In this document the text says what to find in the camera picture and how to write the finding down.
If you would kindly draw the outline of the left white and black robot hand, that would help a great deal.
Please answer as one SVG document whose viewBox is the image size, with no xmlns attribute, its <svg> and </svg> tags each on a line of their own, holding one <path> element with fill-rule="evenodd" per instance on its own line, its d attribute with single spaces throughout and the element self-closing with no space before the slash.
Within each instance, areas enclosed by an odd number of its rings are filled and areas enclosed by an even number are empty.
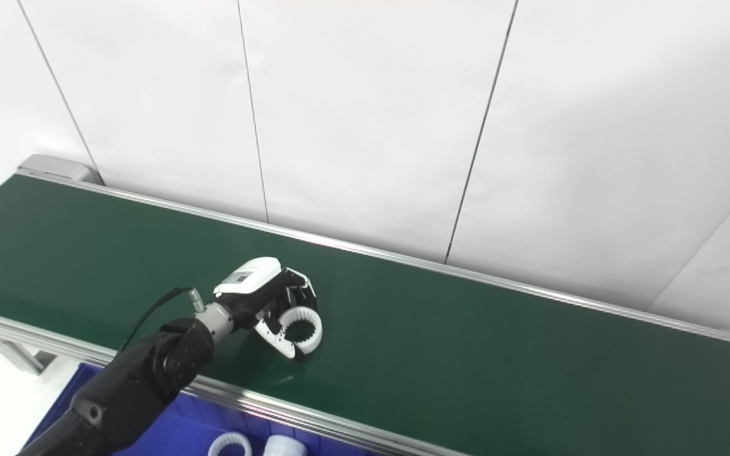
<svg viewBox="0 0 730 456">
<path fill-rule="evenodd" d="M 254 258 L 232 271 L 214 288 L 207 311 L 225 317 L 216 335 L 254 329 L 296 362 L 312 354 L 323 338 L 311 280 L 274 257 Z"/>
</svg>

